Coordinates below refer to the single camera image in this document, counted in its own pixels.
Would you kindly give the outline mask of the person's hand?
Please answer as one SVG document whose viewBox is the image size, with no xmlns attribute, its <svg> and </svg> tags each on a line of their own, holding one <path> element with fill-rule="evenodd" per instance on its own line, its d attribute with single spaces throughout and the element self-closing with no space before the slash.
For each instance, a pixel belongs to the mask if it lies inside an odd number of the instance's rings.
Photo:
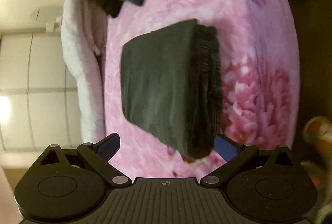
<svg viewBox="0 0 332 224">
<path fill-rule="evenodd" d="M 331 121 L 326 117 L 316 116 L 306 123 L 302 134 L 304 141 L 314 146 L 325 168 L 310 161 L 303 161 L 301 165 L 316 186 L 322 185 L 331 178 Z"/>
</svg>

